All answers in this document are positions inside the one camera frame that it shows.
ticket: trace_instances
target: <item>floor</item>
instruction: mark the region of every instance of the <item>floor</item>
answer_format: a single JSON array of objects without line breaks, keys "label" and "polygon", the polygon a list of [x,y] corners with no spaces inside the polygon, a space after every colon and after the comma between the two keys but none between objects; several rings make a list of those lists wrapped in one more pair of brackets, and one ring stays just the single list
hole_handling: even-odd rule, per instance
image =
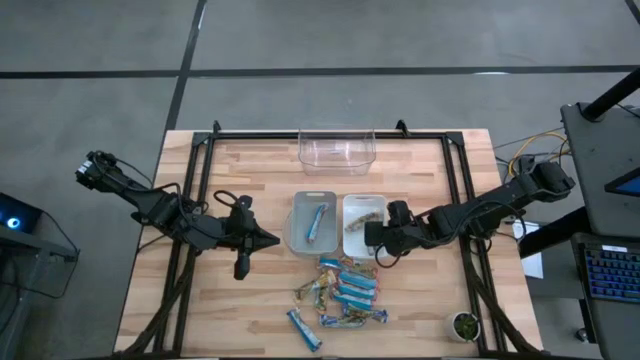
[{"label": "floor", "polygon": [[[213,120],[278,129],[404,119],[488,128],[505,143],[561,126],[562,104],[594,99],[640,63],[632,10],[631,0],[0,0],[0,191],[47,209],[82,249],[66,296],[33,309],[20,357],[113,347],[140,227],[124,202],[75,183],[88,151],[152,176],[165,130]],[[409,70],[287,75],[339,67]],[[265,68],[293,70],[241,70]],[[576,190],[527,218],[552,221],[581,202]],[[572,338],[576,303],[534,306],[547,350],[598,357]]]}]

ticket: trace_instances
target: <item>pile of snack bars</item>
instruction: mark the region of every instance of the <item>pile of snack bars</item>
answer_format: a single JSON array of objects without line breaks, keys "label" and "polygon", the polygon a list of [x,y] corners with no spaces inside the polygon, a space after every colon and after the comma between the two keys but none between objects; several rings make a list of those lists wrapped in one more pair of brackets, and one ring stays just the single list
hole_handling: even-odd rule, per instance
[{"label": "pile of snack bars", "polygon": [[[358,264],[348,257],[341,259],[320,258],[318,268],[322,274],[315,280],[294,290],[296,302],[315,292],[314,308],[320,325],[328,328],[355,329],[363,326],[367,319],[386,323],[386,310],[373,309],[378,292],[378,269]],[[341,316],[327,315],[327,302],[332,298],[342,304]],[[289,319],[302,335],[311,351],[322,345],[311,328],[302,321],[300,309],[287,312]]]}]

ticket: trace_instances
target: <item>wooden tabletop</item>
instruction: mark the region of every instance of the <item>wooden tabletop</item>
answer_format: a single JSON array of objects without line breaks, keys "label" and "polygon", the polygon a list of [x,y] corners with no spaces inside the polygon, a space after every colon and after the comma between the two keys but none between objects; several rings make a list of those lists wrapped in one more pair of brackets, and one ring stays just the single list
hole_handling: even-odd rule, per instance
[{"label": "wooden tabletop", "polygon": [[[484,129],[461,131],[477,194],[500,186],[489,132]],[[192,134],[192,131],[167,133],[156,186],[183,183]],[[379,194],[388,201],[405,200],[414,213],[451,202],[438,140],[378,140],[376,150],[377,158],[368,175],[310,177],[302,171],[295,140],[217,141],[209,178],[207,201],[211,208],[208,213],[228,215],[228,208],[213,200],[215,190],[229,190],[237,196],[246,194],[254,199],[252,210],[260,226],[281,237],[293,195],[298,191],[333,191],[338,195],[338,209],[348,194]],[[464,189],[457,154],[452,150],[459,189]],[[196,198],[202,156],[198,164],[192,198]],[[463,201],[466,199],[464,191],[461,197]],[[141,244],[158,234],[154,229],[145,229]],[[170,240],[163,239],[138,255],[116,350],[130,345],[158,309],[170,248]],[[489,258],[500,305],[528,341],[541,348],[513,239],[496,236]],[[316,260],[293,255],[281,242],[251,256],[251,272],[243,281],[233,279],[235,260],[236,253],[226,249],[206,251],[198,257],[184,356],[476,355],[475,344],[452,342],[443,330],[443,319],[447,315],[469,310],[457,241],[432,250],[415,250],[394,268],[380,269],[376,308],[387,309],[390,315],[387,324],[369,321],[355,330],[322,328],[312,307],[313,296],[306,299],[300,306],[303,319],[324,342],[314,354],[307,349],[286,312],[296,306],[292,290],[319,275]],[[329,314],[337,315],[338,305],[333,301],[331,304]],[[175,311],[173,316],[168,339],[173,339]],[[483,317],[488,317],[486,308]],[[486,320],[485,329],[493,345],[490,322]]]}]

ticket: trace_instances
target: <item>black keyboard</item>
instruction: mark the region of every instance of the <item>black keyboard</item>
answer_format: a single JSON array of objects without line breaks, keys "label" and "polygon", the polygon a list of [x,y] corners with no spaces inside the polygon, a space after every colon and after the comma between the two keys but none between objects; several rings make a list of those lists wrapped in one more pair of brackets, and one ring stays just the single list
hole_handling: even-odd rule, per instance
[{"label": "black keyboard", "polygon": [[592,297],[640,303],[640,252],[592,247],[583,255]]}]

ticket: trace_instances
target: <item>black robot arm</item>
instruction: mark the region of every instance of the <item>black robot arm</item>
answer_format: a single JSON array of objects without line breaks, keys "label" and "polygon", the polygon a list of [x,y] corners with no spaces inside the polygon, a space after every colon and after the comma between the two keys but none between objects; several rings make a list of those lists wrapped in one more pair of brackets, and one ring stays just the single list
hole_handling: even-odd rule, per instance
[{"label": "black robot arm", "polygon": [[521,214],[533,201],[564,199],[574,185],[557,163],[547,162],[464,204],[442,205],[414,216],[406,202],[394,201],[387,206],[388,226],[381,222],[365,224],[365,243],[384,247],[397,257],[417,247],[431,249],[448,244],[463,232],[488,238],[503,218]]},{"label": "black robot arm", "polygon": [[[238,251],[234,277],[244,279],[248,274],[249,256],[252,252],[274,246],[280,239],[258,226],[253,211],[249,210],[252,199],[220,190],[214,198],[231,208],[229,217],[215,218],[202,214],[201,204],[180,195],[180,186],[172,183],[149,189],[122,172],[118,160],[112,154],[96,151],[87,155],[87,160],[76,171],[77,181],[88,189],[114,193],[137,211],[131,217],[142,225],[150,225],[176,241],[193,245],[200,251],[225,247]],[[164,189],[176,187],[177,192]],[[226,202],[224,194],[233,202]]]}]

